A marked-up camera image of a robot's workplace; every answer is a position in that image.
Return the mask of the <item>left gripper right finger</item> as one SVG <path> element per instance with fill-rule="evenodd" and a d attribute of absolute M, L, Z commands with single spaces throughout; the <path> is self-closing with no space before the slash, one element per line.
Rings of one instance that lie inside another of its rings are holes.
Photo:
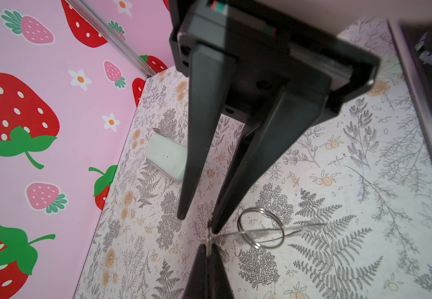
<path fill-rule="evenodd" d="M 212 254 L 209 258 L 209 298 L 234 298 L 220 254 Z"/>

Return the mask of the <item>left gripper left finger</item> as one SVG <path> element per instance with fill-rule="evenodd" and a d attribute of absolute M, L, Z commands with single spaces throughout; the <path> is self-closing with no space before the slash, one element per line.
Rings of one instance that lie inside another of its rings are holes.
<path fill-rule="evenodd" d="M 197 254 L 184 290 L 183 299 L 209 299 L 209 258 L 205 244 L 197 249 Z"/>

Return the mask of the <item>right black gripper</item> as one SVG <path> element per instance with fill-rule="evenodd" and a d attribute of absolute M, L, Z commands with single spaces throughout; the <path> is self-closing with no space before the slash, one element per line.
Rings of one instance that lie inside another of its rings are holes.
<path fill-rule="evenodd" d="M 373 86 L 380 60 L 256 1 L 170 1 L 168 7 L 175 64 L 189 78 L 178 219 L 189 211 L 220 115 L 247 122 L 261 108 L 243 128 L 219 193 L 211 219 L 217 234 L 315 120 L 336 117 Z"/>

